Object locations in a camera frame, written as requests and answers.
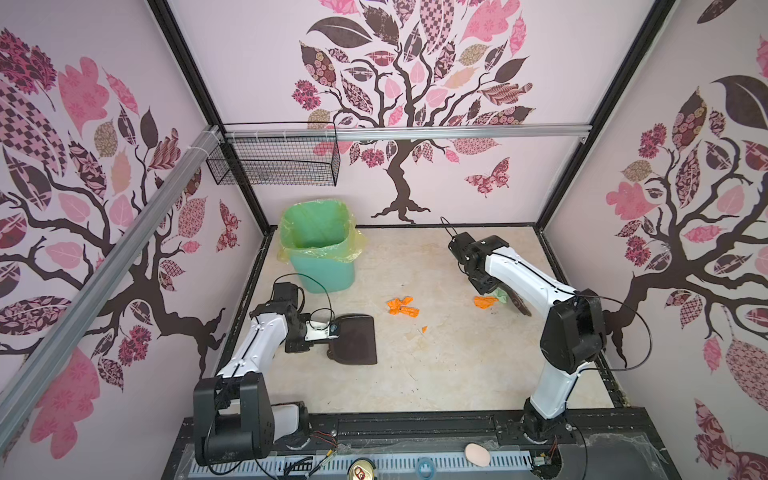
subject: marble patterned surface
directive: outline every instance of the marble patterned surface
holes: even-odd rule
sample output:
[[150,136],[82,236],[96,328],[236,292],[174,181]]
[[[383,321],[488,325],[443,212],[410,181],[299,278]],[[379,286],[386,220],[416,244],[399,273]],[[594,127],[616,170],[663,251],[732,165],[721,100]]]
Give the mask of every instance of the marble patterned surface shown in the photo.
[[[466,230],[476,240],[499,235],[552,275],[532,228]],[[344,366],[326,357],[324,345],[290,354],[281,347],[266,374],[271,402],[303,400],[310,412],[521,409],[545,362],[538,346],[544,319],[537,313],[523,316],[510,303],[476,307],[476,292],[458,271],[447,248],[450,236],[442,228],[363,233],[368,245],[355,262],[355,283],[330,296],[339,315],[374,317],[379,363]],[[277,259],[279,248],[276,233],[249,311],[269,298],[275,278],[294,271]],[[297,276],[286,280],[298,283]],[[389,314],[386,303],[405,296],[421,310],[417,318]],[[308,294],[304,311],[323,306],[325,295]],[[246,332],[243,328],[238,346]],[[578,380],[568,406],[612,407],[598,372]]]

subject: orange crumpled paper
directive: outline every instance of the orange crumpled paper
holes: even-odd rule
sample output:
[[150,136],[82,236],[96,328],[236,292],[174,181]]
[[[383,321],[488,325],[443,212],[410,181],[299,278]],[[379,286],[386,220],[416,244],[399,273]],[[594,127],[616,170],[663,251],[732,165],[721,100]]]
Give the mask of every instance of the orange crumpled paper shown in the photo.
[[386,304],[389,306],[389,313],[392,315],[397,315],[398,313],[404,313],[408,316],[412,316],[413,318],[416,318],[419,316],[419,309],[413,308],[412,306],[405,306],[408,305],[413,301],[413,297],[407,296],[406,298],[402,299],[402,302],[399,299],[390,300]]
[[475,306],[482,309],[490,308],[494,303],[498,302],[498,298],[495,296],[476,296]]

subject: pink wall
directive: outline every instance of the pink wall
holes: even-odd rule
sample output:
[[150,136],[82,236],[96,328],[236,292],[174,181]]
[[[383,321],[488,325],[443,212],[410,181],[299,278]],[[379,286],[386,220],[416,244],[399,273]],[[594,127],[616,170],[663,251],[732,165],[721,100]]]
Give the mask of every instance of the pink wall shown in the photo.
[[[204,126],[141,0],[3,13],[0,386]],[[259,242],[240,192],[203,166],[4,452],[2,475],[157,478]]]
[[[546,232],[575,286],[649,322],[617,377],[683,478],[768,478],[766,20],[680,2]],[[604,308],[611,365],[636,364],[641,322]]]
[[[211,8],[204,0],[173,2],[225,121],[311,117],[335,118],[341,124],[349,117],[350,127],[419,126],[416,114],[422,108],[425,126],[447,124],[461,115],[461,124],[474,124],[483,114],[509,108],[517,110],[508,116],[527,124],[588,123],[651,3],[239,0]],[[362,33],[337,28],[340,22],[356,25]],[[418,57],[393,61],[398,45],[413,45],[409,37],[414,32],[418,45],[426,46],[424,62]],[[486,69],[486,58],[497,48],[498,63]],[[373,52],[379,53],[378,64],[367,56]],[[318,53],[324,60],[316,60]],[[308,73],[307,62],[316,78]],[[515,62],[518,73],[504,76]],[[436,65],[447,67],[441,78],[429,76]],[[325,84],[315,68],[333,68]],[[379,75],[373,75],[372,68]],[[299,81],[306,88],[300,88]],[[434,97],[419,98],[428,85]],[[487,91],[497,86],[498,91]],[[370,107],[353,97],[370,99]],[[394,121],[401,108],[405,114]],[[492,122],[486,117],[480,124]],[[447,140],[436,141],[436,146],[422,142],[433,153],[432,161],[413,156],[416,143],[398,143],[399,156],[391,159],[384,155],[387,141],[360,146],[362,152],[382,152],[381,163],[354,161],[348,151],[355,147],[347,144],[336,187],[261,185],[255,190],[272,223],[291,204],[316,197],[344,199],[360,223],[437,223],[441,215],[453,222],[535,221],[576,140],[496,141],[498,145],[481,149]],[[505,158],[509,179],[496,183],[491,173]],[[467,179],[494,190],[486,197]]]

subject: soap bar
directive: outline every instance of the soap bar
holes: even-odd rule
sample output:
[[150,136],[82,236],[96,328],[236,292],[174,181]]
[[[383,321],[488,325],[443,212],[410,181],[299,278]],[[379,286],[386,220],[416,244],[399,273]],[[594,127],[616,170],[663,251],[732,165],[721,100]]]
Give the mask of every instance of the soap bar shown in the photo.
[[487,467],[491,464],[491,453],[476,443],[470,443],[464,449],[467,460],[478,467]]

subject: clear plastic film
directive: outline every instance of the clear plastic film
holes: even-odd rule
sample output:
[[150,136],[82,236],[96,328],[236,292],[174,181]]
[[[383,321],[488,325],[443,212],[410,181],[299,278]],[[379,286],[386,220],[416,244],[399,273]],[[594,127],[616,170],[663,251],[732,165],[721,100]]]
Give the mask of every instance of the clear plastic film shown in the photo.
[[355,216],[341,200],[293,205],[280,219],[277,258],[285,263],[293,255],[353,262],[366,245],[355,225]]

